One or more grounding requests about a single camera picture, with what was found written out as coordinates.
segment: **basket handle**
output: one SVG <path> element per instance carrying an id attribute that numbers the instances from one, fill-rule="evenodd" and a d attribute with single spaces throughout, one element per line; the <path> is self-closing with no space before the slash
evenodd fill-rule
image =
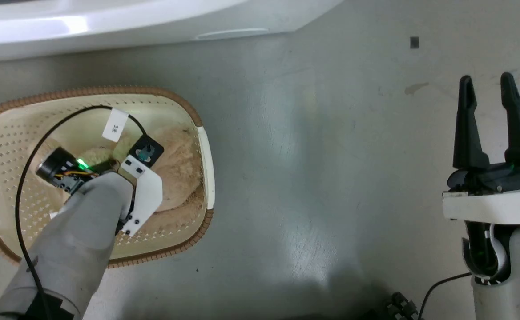
<path id="1" fill-rule="evenodd" d="M 212 209 L 215 201 L 213 154 L 210 152 L 209 138 L 206 135 L 205 128 L 199 126 L 197 131 L 199 142 L 201 142 L 202 168 L 205 176 L 206 208 Z"/>

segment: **white label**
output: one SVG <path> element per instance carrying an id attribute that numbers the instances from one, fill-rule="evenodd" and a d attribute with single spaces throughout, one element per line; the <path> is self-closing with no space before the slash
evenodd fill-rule
<path id="1" fill-rule="evenodd" d="M 102 133 L 101 136 L 113 142 L 117 142 L 127 122 L 127 117 L 127 113 L 113 108 L 109 114 L 108 122 L 105 124 L 104 133 Z"/>

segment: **white washing machine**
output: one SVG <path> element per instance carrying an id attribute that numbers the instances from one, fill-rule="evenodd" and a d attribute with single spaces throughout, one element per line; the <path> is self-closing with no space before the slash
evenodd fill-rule
<path id="1" fill-rule="evenodd" d="M 0 60 L 295 31 L 343 0 L 0 0 Z"/>

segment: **gray floor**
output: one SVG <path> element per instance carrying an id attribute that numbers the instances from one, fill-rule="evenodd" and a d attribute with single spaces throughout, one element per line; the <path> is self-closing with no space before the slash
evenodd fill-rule
<path id="1" fill-rule="evenodd" d="M 420 36 L 410 49 L 409 37 Z M 154 85 L 201 114 L 215 218 L 190 251 L 107 271 L 86 318 L 275 320 L 421 300 L 465 271 L 443 219 L 457 82 L 474 77 L 482 143 L 503 160 L 502 71 L 520 87 L 520 4 L 348 1 L 299 32 L 0 63 L 0 102 L 87 85 Z M 14 273 L 0 257 L 0 293 Z M 473 319 L 467 280 L 429 319 Z"/>

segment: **basket rim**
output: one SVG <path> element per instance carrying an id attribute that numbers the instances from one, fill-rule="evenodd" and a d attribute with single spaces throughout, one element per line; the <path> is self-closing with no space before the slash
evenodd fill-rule
<path id="1" fill-rule="evenodd" d="M 55 91 L 49 93 L 42 93 L 40 95 L 34 95 L 30 97 L 14 99 L 10 101 L 6 101 L 0 104 L 0 114 L 9 111 L 10 109 L 26 107 L 28 105 L 42 103 L 45 101 L 72 98 L 72 97 L 84 97 L 84 96 L 96 96 L 96 95 L 116 95 L 116 94 L 138 94 L 138 95 L 155 95 L 169 98 L 185 109 L 185 111 L 189 114 L 191 119 L 193 120 L 195 126 L 201 127 L 202 120 L 198 115 L 197 111 L 193 108 L 193 106 L 177 95 L 176 93 L 158 88 L 158 87 L 86 87 L 81 89 L 68 89 L 62 91 Z M 195 245 L 204 235 L 211 220 L 213 218 L 213 209 L 207 209 L 205 212 L 205 217 L 201 223 L 201 226 L 197 229 L 197 231 L 189 237 L 187 240 L 174 245 L 172 247 L 166 247 L 160 250 L 151 251 L 148 253 L 142 253 L 139 255 L 134 255 L 130 257 L 118 258 L 118 259 L 110 259 L 108 268 L 117 268 L 123 267 L 126 265 L 134 265 L 140 264 L 147 261 L 152 261 L 156 259 L 160 259 L 162 257 L 169 257 L 172 255 L 176 255 L 177 253 L 181 253 L 186 249 L 189 249 L 193 245 Z M 5 243 L 2 241 L 0 237 L 0 255 L 5 257 L 12 264 L 19 264 L 21 258 L 14 253 Z"/>

